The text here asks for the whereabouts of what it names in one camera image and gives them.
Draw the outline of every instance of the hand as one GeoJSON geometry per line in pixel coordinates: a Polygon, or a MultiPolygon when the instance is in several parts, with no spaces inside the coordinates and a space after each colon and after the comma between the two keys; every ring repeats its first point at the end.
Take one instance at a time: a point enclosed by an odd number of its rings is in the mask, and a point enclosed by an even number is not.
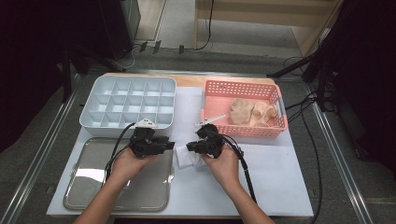
{"type": "Polygon", "coordinates": [[[137,175],[145,165],[154,161],[156,158],[157,155],[137,158],[132,150],[127,147],[116,158],[110,177],[117,178],[120,182],[127,182],[134,178],[134,176],[137,175]]]}
{"type": "Polygon", "coordinates": [[[202,159],[210,167],[213,176],[227,193],[229,189],[240,187],[239,160],[228,146],[223,146],[220,156],[216,159],[207,155],[203,155],[202,159]]]}

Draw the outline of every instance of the black stand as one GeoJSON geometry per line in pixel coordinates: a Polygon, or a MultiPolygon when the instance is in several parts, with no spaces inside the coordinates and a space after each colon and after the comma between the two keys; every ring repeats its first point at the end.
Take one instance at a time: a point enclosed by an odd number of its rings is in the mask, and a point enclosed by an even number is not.
{"type": "Polygon", "coordinates": [[[347,20],[352,9],[357,5],[357,3],[358,0],[350,2],[347,1],[347,3],[343,3],[337,21],[325,39],[319,44],[318,49],[314,53],[276,73],[267,75],[267,77],[282,77],[287,73],[309,63],[308,67],[303,73],[303,81],[312,82],[315,77],[319,75],[317,89],[318,105],[321,111],[324,112],[325,107],[323,104],[327,77],[333,72],[334,64],[332,61],[334,60],[334,56],[337,55],[341,43],[343,42],[343,38],[345,38],[344,36],[340,36],[340,31],[345,29],[344,21],[347,20]]]}

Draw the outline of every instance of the electrical cord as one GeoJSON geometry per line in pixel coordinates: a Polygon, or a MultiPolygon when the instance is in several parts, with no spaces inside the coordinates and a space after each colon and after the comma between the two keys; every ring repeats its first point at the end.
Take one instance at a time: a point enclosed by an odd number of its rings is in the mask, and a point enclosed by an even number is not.
{"type": "Polygon", "coordinates": [[[257,203],[256,195],[254,194],[253,185],[251,184],[250,174],[248,172],[248,164],[246,163],[246,161],[244,159],[244,155],[243,155],[243,151],[241,150],[241,147],[238,146],[238,144],[235,142],[235,140],[233,138],[231,138],[231,136],[221,134],[221,133],[210,132],[210,131],[205,131],[205,132],[220,136],[224,140],[224,142],[226,142],[227,145],[229,147],[231,147],[233,152],[236,154],[238,159],[241,161],[241,165],[242,165],[242,168],[244,169],[244,173],[245,173],[245,179],[247,180],[247,188],[250,193],[250,197],[253,200],[253,202],[257,203]]]}
{"type": "Polygon", "coordinates": [[[128,126],[126,126],[126,127],[124,128],[124,130],[122,130],[122,133],[120,134],[120,137],[117,139],[116,145],[114,146],[113,152],[111,153],[110,161],[108,161],[108,163],[106,164],[106,168],[105,168],[105,179],[106,179],[106,180],[108,180],[108,178],[110,177],[111,168],[112,168],[112,166],[113,166],[114,160],[117,158],[117,156],[118,156],[125,148],[128,147],[128,146],[125,146],[122,150],[120,150],[120,151],[116,154],[117,148],[119,147],[119,143],[120,143],[122,137],[125,135],[126,131],[128,131],[128,130],[129,130],[132,126],[134,126],[134,125],[135,125],[135,123],[131,123],[131,124],[129,124],[128,126]]]}
{"type": "Polygon", "coordinates": [[[320,160],[319,160],[319,156],[318,156],[318,148],[317,145],[315,143],[314,137],[311,133],[311,131],[308,128],[308,125],[306,123],[305,117],[304,117],[304,110],[306,110],[309,106],[311,106],[313,103],[315,103],[318,98],[316,96],[312,96],[314,93],[316,93],[315,91],[310,92],[308,95],[305,96],[305,98],[298,104],[294,104],[294,105],[290,105],[285,107],[286,110],[291,109],[297,105],[300,106],[300,110],[297,111],[295,114],[293,114],[289,119],[288,122],[291,123],[292,121],[294,121],[296,118],[298,118],[300,115],[302,117],[304,126],[306,128],[306,131],[308,132],[309,138],[311,139],[312,142],[312,146],[314,147],[314,151],[315,151],[315,158],[316,158],[316,162],[317,162],[317,168],[318,168],[318,207],[317,207],[317,211],[315,212],[312,220],[311,220],[311,224],[315,223],[316,220],[318,219],[318,215],[320,213],[320,208],[321,208],[321,203],[322,203],[322,198],[323,198],[323,188],[322,188],[322,177],[321,177],[321,169],[320,169],[320,160]]]}
{"type": "Polygon", "coordinates": [[[304,126],[306,128],[306,131],[308,132],[308,135],[312,141],[312,145],[314,147],[315,150],[315,158],[317,160],[317,167],[318,167],[318,187],[319,187],[319,197],[318,197],[318,207],[317,207],[317,211],[314,214],[314,217],[311,220],[311,224],[315,223],[315,221],[318,219],[318,215],[320,212],[320,208],[321,208],[321,202],[322,202],[322,196],[323,196],[323,190],[322,190],[322,180],[321,180],[321,171],[320,171],[320,160],[319,160],[319,156],[318,156],[318,148],[317,145],[315,143],[314,137],[312,136],[311,131],[308,128],[308,125],[306,124],[306,120],[304,117],[304,113],[303,113],[303,105],[301,104],[301,118],[303,119],[303,123],[304,126]]]}
{"type": "Polygon", "coordinates": [[[130,65],[124,66],[124,65],[121,65],[121,64],[117,63],[117,61],[114,61],[114,60],[113,60],[113,63],[114,63],[116,66],[118,66],[118,67],[120,67],[120,68],[125,68],[125,69],[131,68],[132,66],[134,66],[134,49],[137,49],[138,46],[137,46],[137,47],[133,47],[133,48],[131,49],[132,63],[131,63],[130,65]]]}
{"type": "MultiPolygon", "coordinates": [[[[202,49],[206,48],[207,44],[210,42],[210,37],[212,36],[211,26],[212,26],[212,15],[213,15],[213,6],[214,6],[214,4],[215,4],[215,0],[212,0],[212,4],[211,4],[211,8],[210,8],[210,16],[209,16],[209,27],[208,27],[208,32],[209,32],[209,34],[208,34],[206,43],[205,43],[202,47],[200,47],[200,48],[198,48],[198,49],[183,49],[183,50],[186,50],[186,51],[197,51],[197,50],[202,50],[202,49]]],[[[173,48],[156,48],[156,47],[152,47],[152,46],[147,46],[147,48],[153,48],[153,49],[173,49],[173,48]]]]}

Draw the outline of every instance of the metal tray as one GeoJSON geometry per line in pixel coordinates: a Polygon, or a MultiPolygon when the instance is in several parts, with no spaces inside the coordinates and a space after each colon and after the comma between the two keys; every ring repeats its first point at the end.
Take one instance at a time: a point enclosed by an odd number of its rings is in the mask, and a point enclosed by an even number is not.
{"type": "MultiPolygon", "coordinates": [[[[71,174],[71,181],[64,195],[64,206],[69,209],[85,209],[102,186],[105,166],[117,142],[115,138],[88,140],[71,174]]],[[[129,143],[122,139],[118,150],[129,143]]],[[[173,150],[166,150],[156,161],[148,164],[120,194],[114,210],[158,212],[169,199],[173,150]]]]}

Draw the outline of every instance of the pink mesh basket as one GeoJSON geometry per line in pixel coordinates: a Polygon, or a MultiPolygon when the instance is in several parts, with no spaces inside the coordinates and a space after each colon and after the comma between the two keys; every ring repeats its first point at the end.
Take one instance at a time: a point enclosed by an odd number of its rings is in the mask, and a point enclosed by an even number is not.
{"type": "Polygon", "coordinates": [[[282,95],[276,84],[208,80],[204,86],[204,93],[201,117],[211,119],[224,113],[226,118],[212,122],[222,134],[276,138],[288,128],[282,95]],[[277,116],[268,121],[270,127],[234,125],[230,119],[230,112],[235,98],[276,105],[277,116]]]}

